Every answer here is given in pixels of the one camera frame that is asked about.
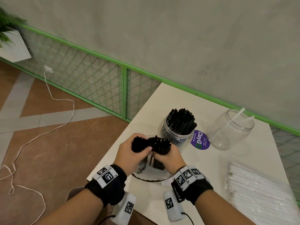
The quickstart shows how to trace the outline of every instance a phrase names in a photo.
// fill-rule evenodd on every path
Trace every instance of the forearm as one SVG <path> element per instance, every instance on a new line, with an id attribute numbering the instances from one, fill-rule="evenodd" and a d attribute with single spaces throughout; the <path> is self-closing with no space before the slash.
<path id="1" fill-rule="evenodd" d="M 255 225 L 213 190 L 202 193 L 195 206 L 205 225 Z"/>
<path id="2" fill-rule="evenodd" d="M 102 200 L 88 189 L 82 190 L 60 208 L 39 221 L 38 225 L 92 224 L 103 208 Z"/>

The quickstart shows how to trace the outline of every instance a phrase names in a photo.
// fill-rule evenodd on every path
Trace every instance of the green frame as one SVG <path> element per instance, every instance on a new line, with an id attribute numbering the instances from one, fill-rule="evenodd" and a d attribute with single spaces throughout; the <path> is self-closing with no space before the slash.
<path id="1" fill-rule="evenodd" d="M 121 101 L 121 115 L 119 115 L 119 114 L 117 114 L 117 113 L 114 113 L 113 111 L 108 110 L 108 109 L 106 109 L 105 107 L 99 106 L 99 105 L 95 104 L 94 102 L 91 102 L 91 101 L 89 101 L 89 100 L 87 100 L 87 99 L 85 99 L 85 98 L 82 98 L 81 96 L 79 96 L 79 95 L 77 95 L 77 94 L 75 94 L 75 93 L 73 93 L 73 92 L 70 92 L 70 91 L 68 91 L 68 90 L 66 90 L 66 89 L 64 89 L 64 88 L 62 88 L 62 87 L 60 87 L 60 86 L 58 86 L 58 85 L 56 85 L 56 84 L 54 84 L 54 83 L 51 83 L 51 82 L 49 82 L 49 81 L 47 81 L 47 83 L 49 83 L 50 85 L 53 85 L 53 86 L 55 86 L 55 87 L 57 87 L 57 88 L 59 88 L 59 89 L 65 91 L 65 92 L 67 92 L 67 93 L 69 93 L 69 94 L 71 94 L 71 95 L 73 95 L 73 96 L 75 96 L 75 97 L 77 97 L 77 98 L 79 98 L 79 99 L 82 99 L 82 100 L 84 100 L 85 102 L 87 102 L 87 103 L 89 103 L 89 104 L 91 104 L 91 105 L 93 105 L 93 106 L 96 106 L 96 107 L 98 107 L 99 109 L 102 109 L 102 110 L 106 111 L 107 113 L 110 113 L 110 114 L 112 114 L 112 115 L 115 115 L 116 117 L 119 117 L 119 118 L 121 118 L 121 119 L 123 119 L 123 120 L 125 120 L 125 121 L 127 121 L 127 122 L 130 122 L 130 120 L 129 120 L 128 118 L 126 118 L 126 115 L 127 115 L 127 71 L 128 71 L 128 69 L 130 69 L 130 70 L 132 70 L 132 71 L 135 71 L 135 72 L 137 72 L 137 73 L 143 74 L 143 75 L 145 75 L 145 76 L 148 76 L 148 77 L 150 77 L 150 78 L 153 78 L 153 79 L 155 79 L 155 80 L 158 80 L 158 81 L 160 81 L 160 82 L 162 82 L 162 83 L 165 83 L 165 84 L 168 84 L 168 85 L 170 85 L 170 86 L 176 87 L 176 88 L 178 88 L 178 89 L 180 89 L 180 90 L 183 90 L 183 91 L 186 91 L 186 92 L 188 92 L 188 93 L 191 93 L 191 94 L 193 94 L 193 95 L 199 96 L 199 97 L 204 98 L 204 99 L 206 99 L 206 100 L 209 100 L 209 101 L 211 101 L 211 102 L 217 103 L 217 104 L 222 105 L 222 106 L 224 106 L 224 107 L 227 107 L 227 108 L 229 108 L 229 109 L 240 109 L 240 107 L 238 107 L 238 106 L 236 106 L 236 105 L 233 105 L 233 104 L 231 104 L 231 103 L 225 102 L 225 101 L 223 101 L 223 100 L 221 100 L 221 99 L 218 99 L 218 98 L 215 98 L 215 97 L 213 97 L 213 96 L 204 94 L 203 92 L 197 91 L 197 90 L 195 90 L 195 89 L 189 88 L 189 87 L 184 86 L 184 85 L 182 85 L 182 84 L 179 84 L 179 83 L 176 83 L 176 82 L 174 82 L 174 81 L 168 80 L 168 79 L 166 79 L 166 78 L 160 77 L 160 76 L 158 76 L 158 75 L 155 75 L 155 74 L 150 73 L 150 72 L 148 72 L 148 71 L 145 71 L 145 70 L 143 70 L 143 69 L 140 69 L 140 68 L 134 67 L 134 66 L 132 66 L 132 65 L 126 64 L 126 63 L 124 63 L 124 62 L 118 61 L 118 60 L 116 60 L 116 59 L 113 59 L 113 58 L 111 58 L 111 57 L 102 55 L 102 54 L 97 53 L 97 52 L 95 52 L 95 51 L 86 49 L 86 48 L 84 48 L 84 47 L 81 47 L 81 46 L 79 46 L 79 45 L 73 44 L 73 43 L 68 42 L 68 41 L 66 41 L 66 40 L 60 39 L 60 38 L 58 38 L 58 37 L 56 37 L 56 36 L 53 36 L 53 35 L 50 35 L 50 34 L 48 34 L 48 33 L 43 32 L 43 31 L 37 30 L 37 29 L 35 29 L 35 28 L 31 27 L 31 26 L 24 25 L 24 24 L 19 24 L 19 26 L 22 27 L 22 28 L 25 28 L 25 29 L 27 29 L 27 30 L 30 30 L 30 31 L 32 31 L 32 32 L 41 34 L 41 35 L 43 35 L 43 36 L 45 36 L 45 37 L 48 37 L 48 38 L 50 38 L 50 39 L 53 39 L 53 40 L 55 40 L 55 41 L 58 41 L 58 42 L 60 42 L 60 43 L 63 43 L 63 44 L 65 44 L 65 45 L 68 45 L 68 46 L 71 46 L 71 47 L 76 48 L 76 49 L 78 49 L 78 50 L 81 50 L 81 51 L 83 51 L 83 52 L 86 52 L 86 53 L 88 53 L 88 54 L 94 55 L 94 56 L 96 56 L 96 57 L 99 57 L 99 58 L 102 58 L 102 59 L 104 59 L 104 60 L 107 60 L 107 61 L 110 61 L 110 62 L 112 62 L 112 63 L 115 63 L 115 64 L 120 65 L 120 66 L 121 66 L 121 70 L 122 70 L 122 71 L 121 71 L 121 77 L 122 77 L 122 78 L 121 78 L 121 85 L 122 85 L 122 87 L 121 87 L 121 88 L 122 88 L 122 92 L 121 92 L 121 95 L 122 95 L 122 96 L 121 96 L 121 99 L 122 99 L 122 101 Z M 30 74 L 30 75 L 32 75 L 32 76 L 38 78 L 38 79 L 41 79 L 41 80 L 45 81 L 44 78 L 42 78 L 42 77 L 40 77 L 40 76 L 38 76 L 38 75 L 36 75 L 36 74 L 34 74 L 34 73 L 32 73 L 32 72 L 29 72 L 28 70 L 26 70 L 26 69 L 24 69 L 24 68 L 22 68 L 22 67 L 19 67 L 18 65 L 14 64 L 14 63 L 12 63 L 12 62 L 10 62 L 10 61 L 8 61 L 8 60 L 5 60 L 5 59 L 3 59 L 3 58 L 0 58 L 0 60 L 2 60 L 2 61 L 4 61 L 4 62 L 6 62 L 6 63 L 8 63 L 8 64 L 10 64 L 10 65 L 12 65 L 12 66 L 18 68 L 18 69 L 20 69 L 20 70 L 22 70 L 22 71 L 24 71 L 24 72 L 26 72 L 26 73 L 28 73 L 28 74 Z M 273 120 L 271 120 L 271 119 L 269 119 L 269 118 L 267 118 L 267 117 L 264 117 L 264 116 L 262 116 L 262 115 L 259 115 L 259 114 L 257 114 L 257 113 L 252 112 L 252 111 L 249 111 L 249 110 L 246 110 L 245 113 L 246 113 L 247 115 L 249 115 L 249 116 L 255 116 L 256 119 L 261 120 L 261 121 L 263 121 L 263 122 L 266 122 L 266 123 L 268 123 L 268 124 L 270 124 L 270 125 L 273 125 L 273 126 L 275 126 L 275 127 L 277 127 L 277 128 L 280 128 L 280 129 L 282 129 L 282 130 L 285 130 L 285 131 L 287 131 L 287 132 L 290 132 L 290 133 L 292 133 L 292 134 L 294 134 L 294 135 L 300 136 L 300 130 L 297 130 L 297 129 L 295 129 L 295 128 L 292 128 L 292 127 L 289 127 L 289 126 L 287 126 L 287 125 L 281 124 L 281 123 L 279 123 L 279 122 L 277 122 L 277 121 L 273 121 Z"/>

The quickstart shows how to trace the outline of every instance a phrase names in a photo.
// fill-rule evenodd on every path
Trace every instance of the gray concrete wall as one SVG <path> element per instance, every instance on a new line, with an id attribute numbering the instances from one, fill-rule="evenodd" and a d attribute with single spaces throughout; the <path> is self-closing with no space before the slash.
<path id="1" fill-rule="evenodd" d="M 300 0 L 0 5 L 39 30 L 300 129 Z"/>

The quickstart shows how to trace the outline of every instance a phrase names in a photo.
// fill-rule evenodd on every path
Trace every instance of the purple sticker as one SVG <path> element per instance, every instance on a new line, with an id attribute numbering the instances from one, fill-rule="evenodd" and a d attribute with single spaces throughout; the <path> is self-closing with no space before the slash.
<path id="1" fill-rule="evenodd" d="M 210 142 L 208 141 L 205 133 L 203 133 L 199 130 L 194 130 L 194 135 L 193 135 L 192 141 L 190 143 L 195 148 L 200 149 L 200 150 L 208 149 L 210 146 Z"/>

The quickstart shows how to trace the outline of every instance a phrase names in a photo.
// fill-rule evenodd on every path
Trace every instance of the person's left hand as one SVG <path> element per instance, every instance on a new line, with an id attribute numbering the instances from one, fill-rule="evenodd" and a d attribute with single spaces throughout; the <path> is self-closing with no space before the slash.
<path id="1" fill-rule="evenodd" d="M 147 147 L 139 153 L 133 152 L 131 150 L 131 144 L 133 139 L 137 136 L 147 139 L 144 134 L 134 133 L 126 141 L 120 144 L 114 161 L 114 164 L 121 167 L 127 177 L 137 170 L 139 162 L 152 150 L 152 147 Z"/>

